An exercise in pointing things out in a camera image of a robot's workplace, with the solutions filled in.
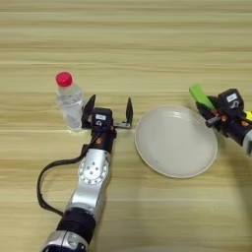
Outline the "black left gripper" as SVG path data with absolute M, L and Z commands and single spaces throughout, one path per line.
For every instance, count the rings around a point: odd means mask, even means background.
M 131 98 L 128 98 L 126 107 L 126 122 L 111 122 L 108 125 L 93 125 L 89 121 L 95 107 L 95 95 L 93 94 L 83 107 L 82 122 L 84 129 L 91 129 L 91 141 L 83 146 L 82 154 L 86 154 L 90 149 L 103 150 L 111 153 L 114 139 L 117 136 L 116 129 L 130 129 L 133 121 L 133 105 Z

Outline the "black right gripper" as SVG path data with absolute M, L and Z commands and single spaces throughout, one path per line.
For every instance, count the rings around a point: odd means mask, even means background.
M 242 145 L 246 134 L 252 130 L 252 122 L 245 118 L 245 113 L 238 109 L 210 110 L 206 105 L 197 101 L 200 114 L 206 119 L 209 128 L 215 128 L 227 138 Z

